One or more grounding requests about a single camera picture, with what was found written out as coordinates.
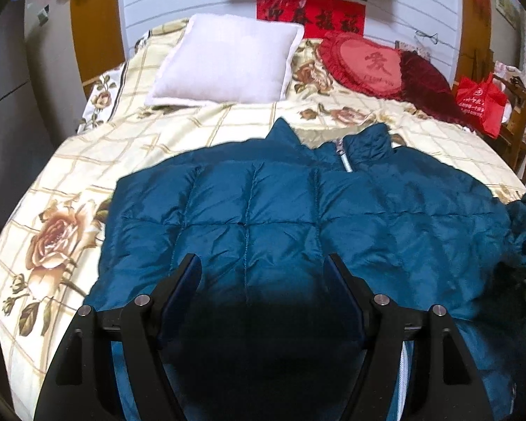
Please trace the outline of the floral cream bed quilt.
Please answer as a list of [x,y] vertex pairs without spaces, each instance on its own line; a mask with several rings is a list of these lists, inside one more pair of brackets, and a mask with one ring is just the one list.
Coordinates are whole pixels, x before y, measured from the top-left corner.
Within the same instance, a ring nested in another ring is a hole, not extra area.
[[526,192],[475,133],[410,103],[338,85],[318,56],[317,40],[302,42],[295,52],[294,76],[281,102],[146,107],[156,73],[185,26],[176,20],[152,29],[129,61],[100,76],[82,128],[54,153],[1,231],[1,351],[13,408],[23,420],[33,417],[60,338],[96,281],[106,208],[124,175],[183,151],[264,137],[277,118],[307,146],[383,122],[397,142],[465,171],[502,202]]

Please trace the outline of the red heart-shaped cushion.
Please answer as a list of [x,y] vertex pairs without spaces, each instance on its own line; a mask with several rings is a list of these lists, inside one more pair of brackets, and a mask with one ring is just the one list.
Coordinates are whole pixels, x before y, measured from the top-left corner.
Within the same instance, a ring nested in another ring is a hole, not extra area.
[[401,53],[396,48],[354,33],[328,32],[318,54],[327,72],[343,87],[376,98],[402,99]]

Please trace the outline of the blue puffer jacket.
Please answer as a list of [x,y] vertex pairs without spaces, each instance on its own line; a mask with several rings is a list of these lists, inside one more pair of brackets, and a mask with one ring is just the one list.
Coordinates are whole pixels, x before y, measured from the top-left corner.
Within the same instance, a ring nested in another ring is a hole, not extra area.
[[202,281],[160,350],[191,420],[340,416],[361,352],[331,254],[401,306],[445,306],[496,418],[526,400],[526,194],[503,203],[381,123],[310,149],[278,120],[121,178],[86,303],[122,307],[190,253]]

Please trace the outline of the red shopping bag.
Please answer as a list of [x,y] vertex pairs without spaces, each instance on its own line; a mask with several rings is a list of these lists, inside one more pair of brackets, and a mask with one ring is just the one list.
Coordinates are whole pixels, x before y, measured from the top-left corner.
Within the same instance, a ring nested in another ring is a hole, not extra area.
[[479,83],[461,77],[456,90],[456,103],[469,126],[491,139],[498,138],[507,98],[494,84],[492,73]]

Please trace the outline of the white square pillow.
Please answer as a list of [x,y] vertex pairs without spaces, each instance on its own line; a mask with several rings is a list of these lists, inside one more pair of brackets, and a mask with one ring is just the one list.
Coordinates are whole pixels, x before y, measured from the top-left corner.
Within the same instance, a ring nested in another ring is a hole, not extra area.
[[147,103],[273,103],[286,99],[302,25],[224,14],[191,17],[162,61]]

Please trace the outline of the red calligraphy banner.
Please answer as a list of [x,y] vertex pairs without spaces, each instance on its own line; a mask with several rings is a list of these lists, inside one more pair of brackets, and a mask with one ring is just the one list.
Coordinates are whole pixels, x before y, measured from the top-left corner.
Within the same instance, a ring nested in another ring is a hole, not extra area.
[[256,0],[256,18],[302,25],[305,38],[324,38],[329,32],[362,35],[366,6],[347,0]]

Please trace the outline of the wooden chair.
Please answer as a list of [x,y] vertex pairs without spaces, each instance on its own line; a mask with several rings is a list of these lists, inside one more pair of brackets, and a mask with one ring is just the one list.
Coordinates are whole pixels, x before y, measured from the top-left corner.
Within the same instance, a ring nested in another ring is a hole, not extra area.
[[501,124],[496,152],[526,183],[526,86],[518,77],[511,80],[496,77],[496,80],[513,98],[508,121]]

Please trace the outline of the dark red velvet cushion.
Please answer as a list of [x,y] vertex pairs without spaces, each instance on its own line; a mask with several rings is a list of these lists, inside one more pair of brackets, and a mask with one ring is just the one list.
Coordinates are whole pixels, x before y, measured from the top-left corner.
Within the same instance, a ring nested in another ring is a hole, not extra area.
[[466,125],[445,76],[413,51],[400,51],[401,99],[426,115],[446,123]]

